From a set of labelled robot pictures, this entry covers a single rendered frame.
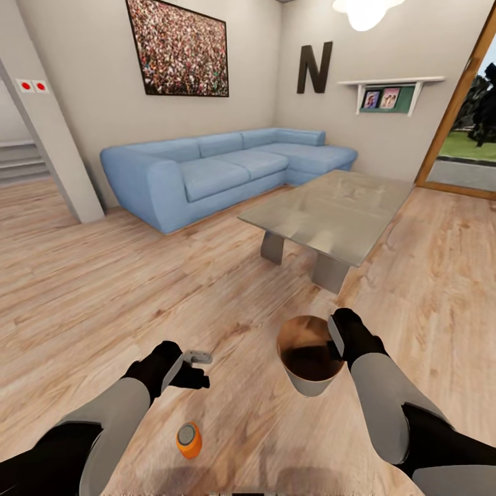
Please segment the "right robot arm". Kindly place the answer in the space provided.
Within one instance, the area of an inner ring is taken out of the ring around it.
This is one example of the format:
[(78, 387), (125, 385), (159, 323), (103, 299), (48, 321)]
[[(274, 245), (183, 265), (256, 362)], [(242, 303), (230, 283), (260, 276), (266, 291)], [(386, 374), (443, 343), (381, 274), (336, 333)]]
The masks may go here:
[(496, 448), (455, 430), (350, 308), (328, 317), (330, 360), (347, 361), (373, 449), (424, 496), (496, 496)]

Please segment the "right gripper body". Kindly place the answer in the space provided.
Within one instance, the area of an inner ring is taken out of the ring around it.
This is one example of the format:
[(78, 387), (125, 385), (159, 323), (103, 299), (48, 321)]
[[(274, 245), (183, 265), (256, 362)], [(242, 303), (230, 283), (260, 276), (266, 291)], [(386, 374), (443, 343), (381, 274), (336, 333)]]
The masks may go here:
[(334, 341), (327, 341), (327, 348), (328, 348), (330, 360), (342, 361), (341, 354), (338, 351)]

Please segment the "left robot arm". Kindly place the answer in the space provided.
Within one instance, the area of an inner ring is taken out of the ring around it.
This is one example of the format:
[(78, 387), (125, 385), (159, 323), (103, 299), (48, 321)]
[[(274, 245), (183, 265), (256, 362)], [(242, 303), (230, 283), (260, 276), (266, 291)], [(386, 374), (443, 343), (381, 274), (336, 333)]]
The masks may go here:
[(0, 496), (100, 496), (138, 426), (168, 386), (210, 388), (208, 352), (162, 342), (123, 378), (65, 416), (31, 450), (0, 462)]

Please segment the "can of soda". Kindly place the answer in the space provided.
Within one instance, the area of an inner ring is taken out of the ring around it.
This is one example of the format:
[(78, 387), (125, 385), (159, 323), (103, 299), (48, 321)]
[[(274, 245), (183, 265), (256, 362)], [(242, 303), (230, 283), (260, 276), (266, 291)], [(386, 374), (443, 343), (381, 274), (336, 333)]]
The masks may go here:
[(187, 459), (195, 458), (202, 448), (202, 437), (193, 422), (186, 422), (177, 432), (176, 443)]

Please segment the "trash can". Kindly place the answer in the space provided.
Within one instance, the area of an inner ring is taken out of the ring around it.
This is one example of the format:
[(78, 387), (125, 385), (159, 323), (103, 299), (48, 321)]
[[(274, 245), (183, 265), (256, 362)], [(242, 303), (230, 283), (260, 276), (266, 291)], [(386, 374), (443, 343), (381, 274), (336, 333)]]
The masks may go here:
[(296, 390), (318, 397), (343, 369), (346, 361), (330, 360), (327, 341), (333, 341), (328, 322), (315, 316), (298, 316), (278, 332), (276, 348)]

